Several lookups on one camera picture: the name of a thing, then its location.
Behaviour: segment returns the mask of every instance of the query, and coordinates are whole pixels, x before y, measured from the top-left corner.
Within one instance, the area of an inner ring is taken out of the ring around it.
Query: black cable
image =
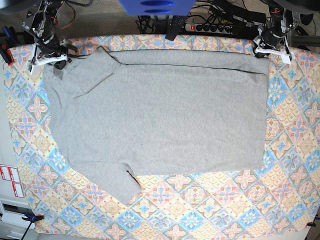
[[[244,0],[241,0],[241,1],[242,1],[242,3],[243,3],[243,6],[244,6],[245,10],[249,11],[248,8],[247,8],[246,5],[245,5],[245,1],[244,1]]]
[[[211,16],[209,16],[209,17],[207,18],[207,20],[202,24],[202,26],[210,23],[211,18],[214,18],[214,17],[215,17],[214,14],[212,14]]]
[[[197,0],[196,3],[207,3],[207,4],[213,4],[213,1],[202,1],[202,0]]]
[[[152,22],[150,25],[151,17],[150,16],[137,16],[138,20],[135,21],[137,28],[139,29],[140,34],[154,34],[155,33],[155,24]]]
[[[81,56],[78,56],[78,55],[74,55],[74,54],[70,54],[70,53],[68,53],[68,57],[70,57],[70,58],[75,58],[75,59],[86,59],[86,58],[84,58],[84,57],[81,57]]]
[[[199,17],[199,18],[202,18],[204,21],[206,21],[206,19],[203,16],[198,15],[198,14],[190,15],[190,16],[187,16],[186,18],[189,19],[189,18],[193,18],[193,17]]]
[[[211,26],[215,23],[215,21],[217,20],[217,16],[214,17],[213,21],[209,24],[209,27],[211,28]]]
[[[192,9],[197,9],[197,8],[201,8],[201,7],[210,7],[210,8],[212,8],[213,6],[212,5],[197,5],[197,6],[194,6]]]
[[[89,0],[89,2],[87,4],[76,2],[76,1],[71,1],[71,0],[65,0],[65,2],[69,3],[69,4],[74,4],[74,5],[77,5],[77,6],[81,6],[81,7],[89,7],[89,6],[92,5],[94,0]]]
[[[37,55],[37,49],[38,49],[38,46],[36,44],[34,45],[34,47],[35,47],[34,56],[32,57],[32,60],[31,60],[32,65],[34,65],[36,62],[36,55]]]
[[[316,22],[315,20],[312,18],[312,21],[313,21],[313,24],[314,24],[314,34],[313,36],[316,36],[317,35],[317,25],[316,25]]]

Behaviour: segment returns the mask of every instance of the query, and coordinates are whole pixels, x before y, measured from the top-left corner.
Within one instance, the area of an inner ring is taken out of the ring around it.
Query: t-shirt sleeve
[[[85,95],[111,76],[120,65],[121,63],[99,47],[63,76],[64,89],[72,98]]]
[[[141,192],[140,185],[124,163],[81,162],[72,167],[123,204]]]

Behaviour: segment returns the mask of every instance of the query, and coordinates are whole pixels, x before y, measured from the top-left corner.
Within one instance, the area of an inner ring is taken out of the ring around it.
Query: power strip
[[[193,32],[193,33],[219,33],[219,34],[229,34],[231,33],[231,27],[230,26],[223,26],[216,24],[196,24],[196,23],[186,23],[184,25],[184,29],[186,32]]]

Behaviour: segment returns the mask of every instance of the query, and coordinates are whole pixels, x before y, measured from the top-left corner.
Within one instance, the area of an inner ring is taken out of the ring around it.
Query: tile pattern
[[[78,54],[180,49],[250,54],[247,40],[180,35],[113,35],[73,39]],[[262,169],[140,176],[128,205],[68,166],[49,130],[42,76],[28,75],[31,46],[11,49],[4,67],[8,121],[25,198],[36,231],[114,240],[247,239],[300,231],[320,206],[320,56],[292,49],[285,65],[270,56]]]

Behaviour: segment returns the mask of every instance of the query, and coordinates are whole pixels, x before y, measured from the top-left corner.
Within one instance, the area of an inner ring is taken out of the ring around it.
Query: table
[[[248,40],[211,36],[112,35],[72,39],[78,55],[179,49],[250,54]],[[142,192],[123,205],[70,168],[49,129],[42,74],[29,75],[30,45],[4,67],[12,144],[24,194],[45,216],[36,232],[96,239],[203,240],[267,237],[306,229],[320,206],[320,56],[292,48],[270,56],[262,169],[140,176]]]

